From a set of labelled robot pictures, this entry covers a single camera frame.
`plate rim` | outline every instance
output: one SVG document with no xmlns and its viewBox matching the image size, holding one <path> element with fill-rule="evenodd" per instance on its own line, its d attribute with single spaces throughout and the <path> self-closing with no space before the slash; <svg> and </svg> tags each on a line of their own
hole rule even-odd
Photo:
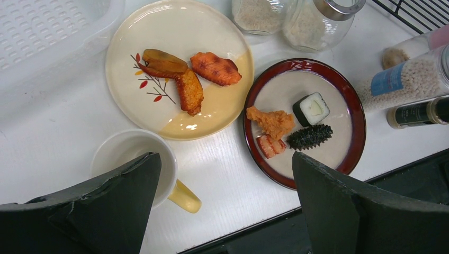
<svg viewBox="0 0 449 254">
<path fill-rule="evenodd" d="M 112 53 L 111 53 L 112 49 L 111 49 L 110 45 L 111 45 L 111 43 L 112 43 L 114 40 L 116 40 L 116 36 L 118 36 L 118 33 L 121 31 L 121 29 L 122 29 L 122 27 L 124 26 L 124 24 L 125 24 L 126 22 L 128 22 L 128 21 L 130 20 L 131 17 L 137 15 L 138 13 L 141 13 L 144 9 L 147 9 L 147 8 L 149 8 L 150 6 L 158 5 L 158 4 L 162 4 L 162 3 L 169 3 L 169 2 L 190 2 L 190 3 L 193 3 L 193 4 L 195 4 L 195 5 L 199 5 L 199 6 L 203 7 L 203 8 L 206 8 L 207 10 L 211 11 L 212 13 L 217 14 L 219 17 L 223 18 L 223 19 L 225 20 L 225 22 L 227 22 L 229 25 L 235 27 L 235 31 L 236 31 L 237 35 L 243 40 L 244 46 L 247 48 L 247 52 L 249 53 L 249 56 L 248 56 L 248 57 L 249 57 L 249 60 L 250 60 L 250 63 L 251 63 L 251 66 L 250 66 L 250 67 L 253 69 L 252 72 L 250 71 L 250 74 L 251 74 L 251 76 L 252 76 L 252 79 L 251 79 L 251 80 L 254 80 L 254 78 L 255 78 L 255 73 L 256 73 L 256 67 L 255 67 L 255 62 L 254 62 L 253 51 L 252 51 L 250 45 L 248 44 L 248 42 L 246 41 L 246 38 L 245 38 L 245 36 L 243 35 L 242 31 L 241 31 L 241 30 L 234 24 L 234 22 L 233 22 L 230 18 L 228 18 L 226 15 L 224 15 L 224 14 L 221 13 L 220 11 L 216 10 L 216 9 L 213 8 L 212 6 L 207 5 L 207 4 L 205 4 L 205 3 L 202 3 L 202 2 L 195 1 L 195 0 L 160 0 L 160 1 L 157 1 L 157 2 L 154 2 L 154 3 L 150 3 L 150 4 L 147 4 L 147 5 L 145 5 L 145 6 L 142 6 L 141 8 L 137 9 L 136 11 L 132 12 L 129 16 L 127 16 L 127 17 L 122 21 L 122 23 L 121 23 L 120 26 L 117 28 L 117 30 L 114 32 L 114 34 L 112 35 L 112 37 L 111 37 L 111 42 L 110 42 L 110 44 L 109 44 L 109 46 L 108 46 L 108 48 L 107 48 L 107 51 L 106 51 L 106 57 L 105 57 L 105 63 L 104 63 L 104 69 L 105 69 L 105 76 L 106 76 L 106 84 L 107 84 L 107 88 L 108 88 L 108 90 L 109 90 L 109 94 L 112 96 L 112 99 L 114 100 L 114 103 L 119 107 L 120 111 L 126 116 L 126 118 L 128 118 L 132 123 L 134 123 L 134 124 L 137 125 L 139 128 L 144 129 L 144 130 L 148 130 L 148 129 L 147 129 L 146 127 L 142 126 L 143 124 L 138 124 L 138 122 L 140 122 L 140 121 L 138 121 L 137 119 L 134 119 L 134 117 L 130 117 L 130 115 L 126 113 L 126 111 L 123 109 L 123 107 L 120 105 L 120 103 L 118 103 L 118 100 L 117 100 L 115 94 L 114 94 L 114 93 L 112 92 L 112 90 L 111 90 L 111 85 L 110 85 L 110 83 L 111 83 L 111 82 L 110 82 L 110 70 L 109 70 L 108 67 L 107 67 L 107 66 L 108 66 L 107 63 L 108 63 L 108 61 L 109 61 L 109 58 L 111 57 L 110 55 L 112 54 Z M 216 131 L 211 132 L 211 133 L 208 133 L 208 134 L 206 134 L 206 135 L 200 135 L 200 136 L 195 137 L 195 138 L 173 138 L 173 137 L 170 137 L 170 136 L 166 136 L 166 135 L 163 135 L 163 134 L 159 134 L 159 131 L 155 131 L 155 130 L 148 130 L 148 131 L 155 132 L 156 134 L 158 134 L 158 135 L 161 136 L 162 138 L 168 139 L 168 140 L 173 140 L 173 141 L 191 141 L 191 140 L 197 140 L 197 139 L 202 139 L 202 138 L 205 138 L 205 137 L 214 135 L 214 134 L 216 134 L 216 133 L 218 133 L 218 132 L 224 130 L 224 129 L 227 128 L 229 125 L 231 125 L 232 123 L 234 123 L 234 121 L 240 116 L 240 114 L 241 114 L 241 111 L 236 111 L 235 116 L 234 116 L 234 117 L 231 117 L 230 120 L 229 120 L 229 122 L 228 122 L 227 124 L 224 124 L 222 128 L 219 128 L 219 129 L 217 129 Z"/>
<path fill-rule="evenodd" d="M 348 149 L 348 153 L 346 154 L 346 156 L 344 157 L 343 161 L 338 165 L 337 167 L 337 171 L 349 175 L 357 166 L 358 162 L 360 161 L 360 158 L 362 157 L 363 154 L 363 150 L 365 148 L 365 144 L 366 144 L 366 117 L 365 117 L 365 112 L 363 110 L 363 105 L 360 101 L 360 98 L 357 94 L 357 92 L 355 91 L 354 87 L 352 86 L 352 84 L 349 82 L 349 80 L 347 80 L 339 71 L 337 71 L 336 69 L 334 69 L 333 67 L 315 60 L 315 59 L 310 59 L 310 58 L 290 58 L 290 59 L 285 59 L 282 61 L 279 61 L 273 65 L 271 65 L 270 67 L 268 67 L 266 70 L 264 70 L 258 77 L 257 79 L 254 81 L 253 85 L 251 86 L 248 95 L 246 97 L 245 100 L 245 106 L 244 106 L 244 111 L 243 111 L 243 132 L 244 132 L 244 136 L 245 136 L 245 140 L 246 140 L 246 145 L 247 148 L 249 150 L 249 153 L 251 154 L 251 157 L 253 158 L 254 162 L 258 165 L 259 169 L 266 174 L 266 176 L 268 176 L 271 180 L 275 181 L 276 183 L 288 188 L 288 189 L 292 189 L 292 190 L 296 190 L 296 184 L 294 179 L 288 178 L 280 173 L 278 173 L 275 169 L 273 169 L 264 159 L 263 155 L 258 151 L 257 149 L 257 144 L 255 142 L 255 138 L 253 136 L 252 133 L 252 129 L 251 129 L 251 120 L 249 120 L 246 117 L 246 109 L 253 106 L 257 96 L 259 95 L 260 91 L 262 90 L 262 88 L 273 78 L 275 78 L 276 76 L 288 72 L 288 71 L 304 71 L 304 72 L 309 72 L 309 73 L 313 73 L 315 75 L 317 75 L 318 73 L 313 72 L 313 71 L 307 71 L 304 70 L 303 68 L 299 69 L 299 68 L 284 68 L 284 69 L 279 69 L 277 70 L 277 68 L 281 68 L 282 65 L 288 63 L 288 62 L 298 62 L 298 61 L 305 61 L 305 62 L 312 62 L 314 64 L 319 64 L 327 69 L 329 69 L 330 71 L 334 72 L 337 76 L 339 76 L 341 79 L 344 80 L 345 82 L 345 88 L 349 88 L 350 93 L 352 95 L 355 95 L 356 103 L 357 103 L 357 108 L 351 108 L 348 104 L 347 98 L 346 96 L 342 93 L 341 88 L 342 87 L 337 87 L 335 84 L 331 83 L 328 78 L 326 78 L 324 75 L 320 75 L 321 78 L 325 79 L 327 82 L 329 82 L 332 86 L 334 86 L 342 95 L 343 99 L 345 100 L 345 102 L 348 105 L 348 110 L 349 110 L 349 115 L 351 116 L 351 125 L 352 125 L 352 134 L 351 134 L 351 142 L 349 145 L 349 149 Z M 349 167 L 345 166 L 346 170 L 342 170 L 340 167 L 342 167 L 342 165 L 348 165 Z"/>
</svg>

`wire rack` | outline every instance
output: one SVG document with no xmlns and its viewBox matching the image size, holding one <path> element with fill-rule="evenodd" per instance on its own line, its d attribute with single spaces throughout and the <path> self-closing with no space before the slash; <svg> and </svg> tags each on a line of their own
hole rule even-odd
<svg viewBox="0 0 449 254">
<path fill-rule="evenodd" d="M 419 34 L 449 24 L 449 0 L 373 0 L 373 2 Z"/>
</svg>

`mug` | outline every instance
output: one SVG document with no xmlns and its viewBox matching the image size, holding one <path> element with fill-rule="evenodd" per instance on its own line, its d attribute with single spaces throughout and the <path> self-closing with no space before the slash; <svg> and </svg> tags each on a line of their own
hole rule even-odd
<svg viewBox="0 0 449 254">
<path fill-rule="evenodd" d="M 91 177 L 118 168 L 146 152 L 159 153 L 162 162 L 151 209 L 169 199 L 188 212 L 198 212 L 201 201 L 176 178 L 178 166 L 173 150 L 163 138 L 147 130 L 125 130 L 107 138 L 94 155 Z"/>
</svg>

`spice bottle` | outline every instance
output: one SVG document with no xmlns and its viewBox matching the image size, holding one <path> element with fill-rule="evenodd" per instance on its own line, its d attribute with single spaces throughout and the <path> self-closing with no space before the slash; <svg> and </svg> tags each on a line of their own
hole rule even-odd
<svg viewBox="0 0 449 254">
<path fill-rule="evenodd" d="M 382 54 L 383 69 L 391 68 L 447 44 L 449 44 L 449 25 L 385 49 Z"/>
<path fill-rule="evenodd" d="M 449 124 L 449 97 L 391 108 L 387 113 L 387 121 L 394 129 Z"/>
<path fill-rule="evenodd" d="M 354 88 L 367 112 L 449 94 L 449 45 L 381 71 Z"/>
<path fill-rule="evenodd" d="M 232 0 L 232 18 L 243 31 L 268 35 L 281 29 L 289 0 Z"/>
<path fill-rule="evenodd" d="M 282 25 L 290 46 L 317 53 L 339 44 L 365 0 L 340 0 L 339 3 L 344 6 L 333 0 L 293 0 Z"/>
</svg>

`yellow plate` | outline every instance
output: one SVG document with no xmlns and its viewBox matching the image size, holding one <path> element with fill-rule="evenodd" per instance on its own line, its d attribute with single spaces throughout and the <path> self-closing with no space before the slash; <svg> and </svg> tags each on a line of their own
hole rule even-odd
<svg viewBox="0 0 449 254">
<path fill-rule="evenodd" d="M 204 101 L 192 117 L 181 111 L 173 80 L 145 75 L 135 65 L 137 53 L 159 49 L 187 62 L 198 52 L 234 61 L 238 84 L 221 87 L 201 77 Z M 117 30 L 106 56 L 109 90 L 124 114 L 143 129 L 173 140 L 214 134 L 241 113 L 254 81 L 251 50 L 238 28 L 213 8 L 186 0 L 165 0 L 131 14 Z"/>
</svg>

